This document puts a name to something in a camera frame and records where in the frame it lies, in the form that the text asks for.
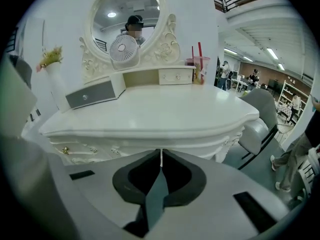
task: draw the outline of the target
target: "flower vase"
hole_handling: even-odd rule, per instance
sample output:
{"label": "flower vase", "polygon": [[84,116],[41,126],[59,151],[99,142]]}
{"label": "flower vase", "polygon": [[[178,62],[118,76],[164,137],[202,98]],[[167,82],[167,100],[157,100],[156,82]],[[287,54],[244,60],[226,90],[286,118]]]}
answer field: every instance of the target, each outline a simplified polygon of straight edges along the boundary
{"label": "flower vase", "polygon": [[68,111],[70,109],[70,105],[66,99],[65,86],[60,74],[60,62],[54,62],[46,66],[45,71],[48,76],[55,104],[61,113]]}

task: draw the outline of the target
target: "white desk fan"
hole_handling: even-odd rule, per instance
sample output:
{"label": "white desk fan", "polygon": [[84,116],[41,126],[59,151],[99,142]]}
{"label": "white desk fan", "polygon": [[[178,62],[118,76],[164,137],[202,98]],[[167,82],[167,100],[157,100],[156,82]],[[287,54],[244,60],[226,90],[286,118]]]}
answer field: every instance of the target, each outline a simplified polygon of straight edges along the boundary
{"label": "white desk fan", "polygon": [[126,70],[140,63],[139,45],[130,35],[117,37],[110,45],[109,54],[115,70]]}

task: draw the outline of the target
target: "sneaker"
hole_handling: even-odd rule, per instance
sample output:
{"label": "sneaker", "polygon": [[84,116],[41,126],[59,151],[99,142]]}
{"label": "sneaker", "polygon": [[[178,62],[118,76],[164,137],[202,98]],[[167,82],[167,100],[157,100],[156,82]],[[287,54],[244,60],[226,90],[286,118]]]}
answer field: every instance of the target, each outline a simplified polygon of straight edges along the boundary
{"label": "sneaker", "polygon": [[275,168],[275,166],[274,166],[274,160],[275,160],[275,159],[276,159],[276,158],[275,158],[274,155],[270,156],[271,168],[272,168],[272,170],[273,170],[274,172],[276,171],[276,168]]}
{"label": "sneaker", "polygon": [[275,189],[276,189],[276,190],[281,190],[281,191],[287,192],[287,193],[291,191],[290,188],[288,188],[288,189],[281,188],[281,187],[280,187],[280,182],[278,182],[278,181],[275,183]]}

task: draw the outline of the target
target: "ornate mirror frame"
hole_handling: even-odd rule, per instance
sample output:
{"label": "ornate mirror frame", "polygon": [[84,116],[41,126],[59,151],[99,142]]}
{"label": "ornate mirror frame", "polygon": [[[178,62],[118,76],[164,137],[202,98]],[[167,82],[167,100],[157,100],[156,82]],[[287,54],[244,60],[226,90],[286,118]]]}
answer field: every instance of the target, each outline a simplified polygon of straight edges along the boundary
{"label": "ornate mirror frame", "polygon": [[[82,56],[82,78],[84,84],[107,78],[116,70],[109,54],[100,50],[92,37],[94,18],[102,0],[94,0],[84,26],[84,37],[80,37]],[[140,64],[137,67],[174,65],[180,57],[180,48],[175,36],[176,16],[169,14],[166,0],[157,0],[159,18],[152,36],[141,46]]]}

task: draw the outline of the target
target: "fluorescent light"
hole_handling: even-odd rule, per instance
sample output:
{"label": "fluorescent light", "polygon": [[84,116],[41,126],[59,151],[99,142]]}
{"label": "fluorescent light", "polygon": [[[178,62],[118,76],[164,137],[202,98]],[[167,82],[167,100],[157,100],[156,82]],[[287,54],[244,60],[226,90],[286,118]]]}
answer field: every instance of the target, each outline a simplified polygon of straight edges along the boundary
{"label": "fluorescent light", "polygon": [[231,54],[238,54],[238,53],[236,53],[236,52],[234,52],[234,51],[232,51],[232,50],[226,49],[226,48],[224,48],[224,50],[225,50],[226,52],[228,52],[228,53],[231,53]]}
{"label": "fluorescent light", "polygon": [[110,12],[110,13],[108,13],[108,17],[109,18],[113,18],[113,17],[116,17],[116,13],[115,12]]}
{"label": "fluorescent light", "polygon": [[271,48],[267,48],[267,50],[275,60],[278,60],[277,55],[274,53],[274,51]]}
{"label": "fluorescent light", "polygon": [[285,70],[285,68],[284,68],[284,66],[282,66],[282,64],[279,63],[278,65],[279,65],[280,69]]}
{"label": "fluorescent light", "polygon": [[253,62],[253,60],[252,59],[249,59],[249,58],[247,58],[247,57],[245,57],[245,56],[243,56],[246,60],[248,60],[248,61],[250,61],[250,62]]}

